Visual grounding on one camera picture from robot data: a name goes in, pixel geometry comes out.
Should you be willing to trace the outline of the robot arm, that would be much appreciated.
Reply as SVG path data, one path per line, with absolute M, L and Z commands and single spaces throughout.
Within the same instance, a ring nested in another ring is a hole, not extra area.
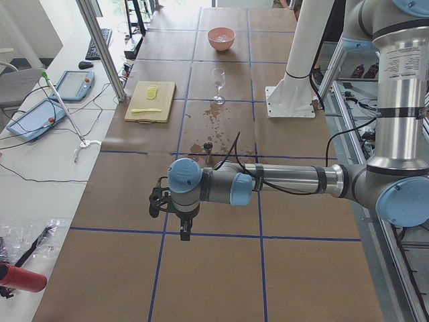
M 149 212 L 175 214 L 180 238 L 190 239 L 200 203 L 247 205 L 254 191 L 293 195 L 328 193 L 374 211 L 400 227 L 428 219 L 428 164 L 420 141 L 428 81 L 427 1 L 347 1 L 343 37 L 379 50 L 375 151 L 364 165 L 282 166 L 221 162 L 201 168 L 182 158 L 156 187 Z

